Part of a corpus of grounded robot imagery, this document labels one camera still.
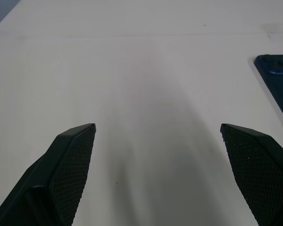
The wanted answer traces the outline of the dark blue smartphone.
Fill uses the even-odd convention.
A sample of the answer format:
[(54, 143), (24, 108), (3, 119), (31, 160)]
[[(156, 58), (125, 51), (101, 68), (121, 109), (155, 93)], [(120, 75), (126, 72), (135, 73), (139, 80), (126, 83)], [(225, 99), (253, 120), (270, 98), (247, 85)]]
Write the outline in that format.
[(254, 65), (283, 113), (283, 55), (259, 55)]

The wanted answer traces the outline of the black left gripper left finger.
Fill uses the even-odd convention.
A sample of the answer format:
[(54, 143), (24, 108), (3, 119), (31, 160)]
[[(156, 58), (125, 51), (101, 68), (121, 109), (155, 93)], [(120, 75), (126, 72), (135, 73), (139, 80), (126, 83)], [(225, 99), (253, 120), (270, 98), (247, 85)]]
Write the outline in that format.
[(94, 123), (71, 128), (22, 175), (0, 206), (0, 226), (71, 226), (87, 181)]

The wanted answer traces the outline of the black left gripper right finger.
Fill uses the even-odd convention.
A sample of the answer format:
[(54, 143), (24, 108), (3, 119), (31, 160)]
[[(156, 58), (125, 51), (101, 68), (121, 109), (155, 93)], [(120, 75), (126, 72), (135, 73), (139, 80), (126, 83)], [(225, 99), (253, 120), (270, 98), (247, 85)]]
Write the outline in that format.
[(283, 148), (269, 135), (223, 123), (235, 182), (259, 226), (283, 226)]

